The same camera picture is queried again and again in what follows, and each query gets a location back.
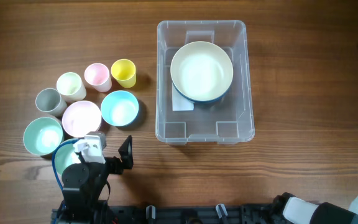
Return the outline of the green bowl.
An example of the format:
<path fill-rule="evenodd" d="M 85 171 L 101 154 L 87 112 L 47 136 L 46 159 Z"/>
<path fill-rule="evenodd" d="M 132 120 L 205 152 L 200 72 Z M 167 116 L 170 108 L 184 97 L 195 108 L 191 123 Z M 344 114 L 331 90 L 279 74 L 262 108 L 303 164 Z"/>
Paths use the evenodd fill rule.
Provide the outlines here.
<path fill-rule="evenodd" d="M 79 164 L 81 161 L 75 154 L 73 143 L 62 146 L 55 155 L 55 168 L 58 175 L 62 175 L 63 171 L 72 164 Z"/>
<path fill-rule="evenodd" d="M 36 156 L 46 156 L 54 152 L 63 142 L 62 125 L 56 119 L 41 117 L 33 120 L 23 135 L 24 147 Z"/>

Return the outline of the light blue bowl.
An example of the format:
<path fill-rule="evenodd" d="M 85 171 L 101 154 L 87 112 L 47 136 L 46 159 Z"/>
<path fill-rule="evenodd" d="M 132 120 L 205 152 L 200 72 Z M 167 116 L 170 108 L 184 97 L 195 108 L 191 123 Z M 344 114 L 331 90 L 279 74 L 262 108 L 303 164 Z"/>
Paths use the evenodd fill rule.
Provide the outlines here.
<path fill-rule="evenodd" d="M 128 91 L 114 91 L 108 94 L 101 103 L 102 118 L 111 126 L 130 125 L 138 114 L 139 102 Z"/>

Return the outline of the pink bowl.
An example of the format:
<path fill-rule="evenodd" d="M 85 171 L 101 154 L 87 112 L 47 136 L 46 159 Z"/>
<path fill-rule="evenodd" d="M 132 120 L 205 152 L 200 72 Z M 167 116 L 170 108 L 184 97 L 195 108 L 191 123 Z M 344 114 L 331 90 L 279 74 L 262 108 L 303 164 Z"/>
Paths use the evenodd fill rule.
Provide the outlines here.
<path fill-rule="evenodd" d="M 77 101 L 64 112 L 62 126 L 67 134 L 82 138 L 89 132 L 98 131 L 102 122 L 101 110 L 91 101 Z"/>

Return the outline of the grey cup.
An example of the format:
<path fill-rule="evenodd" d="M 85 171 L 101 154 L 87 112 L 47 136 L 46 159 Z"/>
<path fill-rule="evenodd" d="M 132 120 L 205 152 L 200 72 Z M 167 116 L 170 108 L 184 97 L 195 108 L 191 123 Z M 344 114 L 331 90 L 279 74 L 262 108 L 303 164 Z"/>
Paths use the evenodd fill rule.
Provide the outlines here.
<path fill-rule="evenodd" d="M 67 109 L 66 101 L 54 88 L 46 88 L 40 91 L 35 99 L 35 105 L 39 111 L 55 117 L 63 116 Z"/>

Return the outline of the large dark blue bowl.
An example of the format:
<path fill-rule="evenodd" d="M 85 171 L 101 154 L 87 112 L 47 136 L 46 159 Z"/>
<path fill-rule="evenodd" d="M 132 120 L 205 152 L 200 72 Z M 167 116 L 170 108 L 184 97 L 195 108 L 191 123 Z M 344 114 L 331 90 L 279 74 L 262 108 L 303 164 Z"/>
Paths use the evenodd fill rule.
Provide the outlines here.
<path fill-rule="evenodd" d="M 187 99 L 187 100 L 190 100 L 190 101 L 192 101 L 192 102 L 194 102 L 194 103 L 204 103 L 204 104 L 208 104 L 208 103 L 213 103 L 213 102 L 216 102 L 216 101 L 219 101 L 219 100 L 223 99 L 223 98 L 225 97 L 225 95 L 229 92 L 229 90 L 231 89 L 231 86 L 229 86 L 229 88 L 228 88 L 224 93 L 220 94 L 219 96 L 214 97 L 214 98 L 207 98 L 206 100 L 199 100 L 199 99 L 195 99 L 195 98 L 191 98 L 191 97 L 189 97 L 189 96 L 186 96 L 184 93 L 182 93 L 182 92 L 177 88 L 177 86 L 176 86 L 174 83 L 172 83 L 172 88 L 173 88 L 174 90 L 176 90 L 176 91 L 180 94 L 180 96 L 184 97 L 184 98 Z"/>

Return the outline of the clear plastic storage bin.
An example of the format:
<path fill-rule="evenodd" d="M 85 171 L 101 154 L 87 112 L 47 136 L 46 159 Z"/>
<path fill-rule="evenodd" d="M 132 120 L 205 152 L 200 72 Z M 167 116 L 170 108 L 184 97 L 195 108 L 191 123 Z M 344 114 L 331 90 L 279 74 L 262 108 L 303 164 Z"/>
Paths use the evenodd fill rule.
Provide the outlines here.
<path fill-rule="evenodd" d="M 190 42 L 211 42 L 228 54 L 234 79 L 225 97 L 194 103 L 193 111 L 172 110 L 170 65 Z M 246 25 L 239 20 L 162 21 L 157 26 L 157 96 L 155 134 L 167 144 L 236 144 L 255 135 Z"/>

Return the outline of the large cream bowl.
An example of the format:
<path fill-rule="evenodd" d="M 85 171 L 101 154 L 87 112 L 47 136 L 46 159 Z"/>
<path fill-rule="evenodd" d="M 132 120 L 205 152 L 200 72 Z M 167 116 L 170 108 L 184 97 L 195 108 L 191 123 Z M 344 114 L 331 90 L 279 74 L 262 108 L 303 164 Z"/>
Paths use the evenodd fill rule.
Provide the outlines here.
<path fill-rule="evenodd" d="M 224 93 L 234 79 L 234 67 L 219 46 L 196 41 L 181 47 L 170 65 L 172 83 L 191 98 L 206 100 Z"/>

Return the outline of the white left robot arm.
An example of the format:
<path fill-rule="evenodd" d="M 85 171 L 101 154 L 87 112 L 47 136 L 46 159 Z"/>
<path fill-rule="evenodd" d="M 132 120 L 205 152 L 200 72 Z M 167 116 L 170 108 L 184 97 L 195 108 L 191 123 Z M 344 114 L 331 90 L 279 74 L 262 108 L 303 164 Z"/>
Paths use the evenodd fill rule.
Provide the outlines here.
<path fill-rule="evenodd" d="M 134 165 L 132 136 L 128 136 L 118 149 L 120 157 L 104 157 L 106 138 L 103 133 L 90 133 L 76 140 L 75 154 L 80 163 L 69 165 L 62 174 L 63 201 L 54 223 L 117 223 L 118 219 L 100 200 L 102 189 L 110 189 L 109 175 L 121 175 Z"/>

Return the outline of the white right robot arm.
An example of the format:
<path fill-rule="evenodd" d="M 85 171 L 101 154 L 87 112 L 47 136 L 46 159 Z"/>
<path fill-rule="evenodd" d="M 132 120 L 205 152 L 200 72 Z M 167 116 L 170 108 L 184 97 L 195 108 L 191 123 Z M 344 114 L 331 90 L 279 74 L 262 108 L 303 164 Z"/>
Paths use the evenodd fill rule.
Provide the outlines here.
<path fill-rule="evenodd" d="M 295 224 L 358 224 L 358 196 L 344 209 L 328 202 L 319 205 L 290 194 L 279 195 L 270 215 Z"/>

